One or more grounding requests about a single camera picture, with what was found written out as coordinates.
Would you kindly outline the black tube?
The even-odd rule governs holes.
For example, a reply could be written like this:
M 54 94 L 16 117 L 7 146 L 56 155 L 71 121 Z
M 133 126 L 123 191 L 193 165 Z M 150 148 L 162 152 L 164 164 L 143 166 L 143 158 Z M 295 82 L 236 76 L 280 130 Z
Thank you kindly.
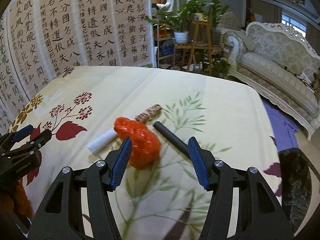
M 167 129 L 161 122 L 157 121 L 153 124 L 153 127 L 161 134 L 168 142 L 170 142 L 177 150 L 179 150 L 184 156 L 190 159 L 188 152 L 188 146 L 179 137 Z

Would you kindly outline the white paper roll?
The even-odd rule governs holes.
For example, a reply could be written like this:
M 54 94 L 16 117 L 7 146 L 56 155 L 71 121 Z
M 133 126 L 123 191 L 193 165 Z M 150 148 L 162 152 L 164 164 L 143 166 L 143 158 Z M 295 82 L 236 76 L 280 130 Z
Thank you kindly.
M 87 144 L 88 150 L 93 155 L 98 155 L 98 153 L 110 142 L 112 142 L 114 139 L 116 139 L 117 133 L 114 131 L 114 129 L 109 129 L 93 141 L 89 142 Z

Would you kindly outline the red plastic bag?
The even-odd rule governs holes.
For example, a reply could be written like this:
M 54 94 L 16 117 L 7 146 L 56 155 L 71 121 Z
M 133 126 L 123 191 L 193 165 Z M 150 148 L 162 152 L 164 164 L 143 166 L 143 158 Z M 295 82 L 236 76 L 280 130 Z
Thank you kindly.
M 118 117 L 114 122 L 114 131 L 120 140 L 129 137 L 132 141 L 131 166 L 144 170 L 159 159 L 161 142 L 147 126 L 136 120 Z

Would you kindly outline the black trash bag bin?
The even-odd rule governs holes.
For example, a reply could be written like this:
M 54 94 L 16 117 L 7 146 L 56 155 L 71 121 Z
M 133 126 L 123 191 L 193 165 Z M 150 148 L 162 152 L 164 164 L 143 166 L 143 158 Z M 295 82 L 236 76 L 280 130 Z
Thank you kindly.
M 312 181 L 308 162 L 298 148 L 278 153 L 282 178 L 282 208 L 296 232 L 302 224 L 311 202 Z

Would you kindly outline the floral cream tablecloth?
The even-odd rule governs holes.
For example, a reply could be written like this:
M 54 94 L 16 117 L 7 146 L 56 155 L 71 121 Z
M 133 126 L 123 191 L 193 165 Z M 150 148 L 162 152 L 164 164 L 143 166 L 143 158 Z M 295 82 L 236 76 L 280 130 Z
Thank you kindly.
M 279 158 L 266 109 L 257 92 L 240 83 L 199 74 L 142 67 L 75 67 L 56 78 L 22 114 L 23 126 L 36 133 L 50 129 L 39 170 L 24 180 L 36 211 L 65 166 L 89 167 L 121 142 L 98 155 L 87 144 L 111 129 L 117 118 L 134 119 L 155 104 L 157 118 L 184 142 L 200 146 L 229 166 L 259 169 L 277 197 L 281 195 Z M 197 239 L 211 193 L 198 183 L 192 163 L 161 139 L 160 157 L 147 169 L 132 166 L 109 195 L 123 239 Z

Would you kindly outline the purple cloth on floor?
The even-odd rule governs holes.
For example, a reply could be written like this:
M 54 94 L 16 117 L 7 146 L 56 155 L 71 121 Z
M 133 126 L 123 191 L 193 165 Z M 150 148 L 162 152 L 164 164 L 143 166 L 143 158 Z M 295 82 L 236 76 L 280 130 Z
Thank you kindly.
M 296 122 L 268 100 L 262 98 L 262 101 L 273 129 L 274 142 L 278 152 L 299 148 L 296 138 L 299 127 Z

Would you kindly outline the calligraphy folding screen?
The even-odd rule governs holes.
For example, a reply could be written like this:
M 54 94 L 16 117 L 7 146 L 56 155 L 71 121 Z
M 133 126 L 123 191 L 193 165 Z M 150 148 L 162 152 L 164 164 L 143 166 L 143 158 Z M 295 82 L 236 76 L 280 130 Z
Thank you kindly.
M 77 66 L 155 64 L 151 0 L 12 0 L 1 16 L 1 133 Z

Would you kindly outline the wooden plant stand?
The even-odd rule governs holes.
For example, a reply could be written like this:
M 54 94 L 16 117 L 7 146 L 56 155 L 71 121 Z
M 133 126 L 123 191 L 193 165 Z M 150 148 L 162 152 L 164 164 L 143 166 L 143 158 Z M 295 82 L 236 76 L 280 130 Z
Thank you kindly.
M 208 66 L 207 66 L 207 70 L 205 70 L 205 71 L 208 72 L 209 75 L 212 75 L 212 73 L 213 73 L 213 63 L 212 63 L 213 56 L 220 55 L 222 53 L 222 47 L 220 45 L 212 45 L 212 43 L 211 43 L 211 41 L 212 41 L 211 26 L 212 25 L 209 22 L 198 21 L 198 20 L 188 20 L 188 23 L 190 23 L 194 28 L 193 38 L 191 39 L 190 42 L 188 42 L 186 44 L 177 43 L 174 45 L 175 50 L 176 49 L 183 50 L 182 67 L 184 66 L 185 57 L 187 56 L 187 52 L 189 52 L 186 71 L 190 72 L 191 65 L 196 64 L 195 57 L 194 57 L 195 53 L 197 51 L 200 51 L 204 56 L 205 56 L 205 54 L 207 55 L 206 59 L 207 59 Z M 199 42 L 198 34 L 199 34 L 199 31 L 201 30 L 202 27 L 204 27 L 204 29 L 205 29 L 206 36 L 203 39 L 204 45 L 198 45 L 197 44 Z

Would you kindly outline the ornate white sofa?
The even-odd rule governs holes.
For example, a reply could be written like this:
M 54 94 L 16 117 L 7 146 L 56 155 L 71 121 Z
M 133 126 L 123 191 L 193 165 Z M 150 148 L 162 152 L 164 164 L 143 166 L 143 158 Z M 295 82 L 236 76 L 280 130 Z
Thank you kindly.
M 259 22 L 223 38 L 228 76 L 292 116 L 310 141 L 319 129 L 319 55 L 306 38 L 282 23 Z

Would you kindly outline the potted plant white pot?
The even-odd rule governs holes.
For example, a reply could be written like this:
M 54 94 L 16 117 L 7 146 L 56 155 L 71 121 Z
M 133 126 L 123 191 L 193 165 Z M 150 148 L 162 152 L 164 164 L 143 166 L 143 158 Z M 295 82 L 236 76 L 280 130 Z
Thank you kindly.
M 188 0 L 180 6 L 176 11 L 158 10 L 155 15 L 144 19 L 151 24 L 156 24 L 158 27 L 169 28 L 174 32 L 174 40 L 176 44 L 185 45 L 188 43 L 188 31 L 185 30 L 185 25 L 192 13 L 197 7 L 196 0 Z

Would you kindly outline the tall green plant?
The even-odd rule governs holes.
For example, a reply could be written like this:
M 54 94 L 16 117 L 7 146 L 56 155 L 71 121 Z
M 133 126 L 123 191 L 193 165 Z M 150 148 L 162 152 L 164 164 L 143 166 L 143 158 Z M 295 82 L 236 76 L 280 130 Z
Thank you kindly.
M 221 17 L 227 12 L 230 6 L 223 6 L 220 0 L 211 0 L 211 2 L 208 3 L 208 6 L 208 20 L 212 24 L 212 28 L 216 29 L 221 21 Z

